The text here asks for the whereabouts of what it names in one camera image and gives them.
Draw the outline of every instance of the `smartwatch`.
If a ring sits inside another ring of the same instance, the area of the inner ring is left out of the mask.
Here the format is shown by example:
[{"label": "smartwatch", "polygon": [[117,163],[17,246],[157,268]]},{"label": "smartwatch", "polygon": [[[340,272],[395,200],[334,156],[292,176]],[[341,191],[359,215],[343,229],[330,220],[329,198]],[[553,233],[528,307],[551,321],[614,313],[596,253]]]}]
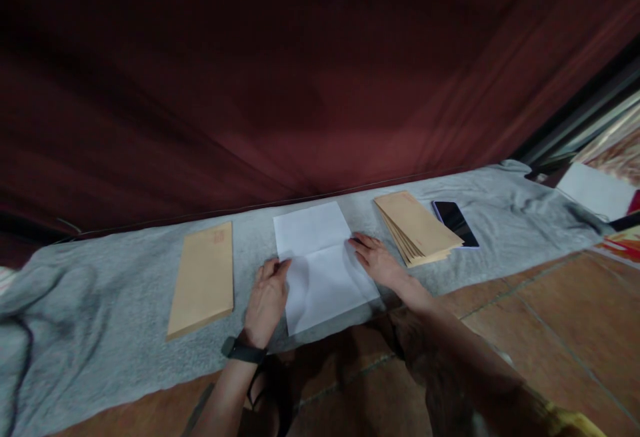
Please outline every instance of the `smartwatch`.
[{"label": "smartwatch", "polygon": [[227,337],[222,345],[222,354],[227,358],[260,365],[267,355],[267,349],[249,347],[236,337]]}]

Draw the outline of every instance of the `hand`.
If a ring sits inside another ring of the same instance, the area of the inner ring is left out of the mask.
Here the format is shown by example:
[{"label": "hand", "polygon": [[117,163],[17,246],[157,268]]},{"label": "hand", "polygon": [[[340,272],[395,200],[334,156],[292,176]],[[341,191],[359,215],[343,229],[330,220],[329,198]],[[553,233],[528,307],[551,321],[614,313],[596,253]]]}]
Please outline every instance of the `hand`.
[{"label": "hand", "polygon": [[380,240],[355,232],[361,244],[354,239],[349,243],[355,248],[355,256],[375,282],[396,290],[409,275],[398,264]]},{"label": "hand", "polygon": [[242,338],[256,348],[266,348],[287,303],[287,270],[291,260],[280,263],[267,260],[255,273],[255,283],[249,297],[245,329]]}]

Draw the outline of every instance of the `phone screen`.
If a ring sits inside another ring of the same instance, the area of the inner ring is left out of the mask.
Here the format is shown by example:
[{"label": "phone screen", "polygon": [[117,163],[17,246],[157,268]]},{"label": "phone screen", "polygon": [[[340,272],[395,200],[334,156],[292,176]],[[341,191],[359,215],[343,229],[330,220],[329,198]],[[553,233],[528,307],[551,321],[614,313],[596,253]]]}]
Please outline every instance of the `phone screen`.
[{"label": "phone screen", "polygon": [[445,227],[465,241],[462,245],[463,247],[480,246],[455,202],[435,201],[433,206],[436,208]]}]

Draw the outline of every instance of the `gray cloth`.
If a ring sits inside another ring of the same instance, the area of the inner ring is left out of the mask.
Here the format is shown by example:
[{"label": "gray cloth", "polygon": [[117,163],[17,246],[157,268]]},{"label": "gray cloth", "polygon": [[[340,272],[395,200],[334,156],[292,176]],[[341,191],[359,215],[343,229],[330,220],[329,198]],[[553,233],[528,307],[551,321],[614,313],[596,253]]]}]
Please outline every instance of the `gray cloth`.
[{"label": "gray cloth", "polygon": [[[335,200],[352,230],[383,240],[401,262],[373,198],[410,191],[425,207],[456,201],[480,250],[454,250],[411,269],[433,294],[520,272],[592,246],[607,228],[556,191],[527,181],[526,165],[478,170],[317,201],[39,250],[0,298],[0,432],[40,437],[108,407],[221,369],[220,347],[242,329],[255,269],[277,255],[273,217]],[[183,237],[233,222],[234,312],[165,342]],[[367,304],[293,337],[281,321],[270,349],[288,350],[362,324]]]}]

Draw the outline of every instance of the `white card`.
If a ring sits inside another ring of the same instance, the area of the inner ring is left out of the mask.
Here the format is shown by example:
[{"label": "white card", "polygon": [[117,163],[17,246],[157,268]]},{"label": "white card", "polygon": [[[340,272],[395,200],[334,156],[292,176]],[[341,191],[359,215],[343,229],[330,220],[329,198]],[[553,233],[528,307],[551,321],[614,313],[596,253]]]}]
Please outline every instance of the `white card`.
[{"label": "white card", "polygon": [[291,258],[285,308],[289,335],[380,297],[347,243],[351,231],[336,202],[273,218],[280,260]]}]

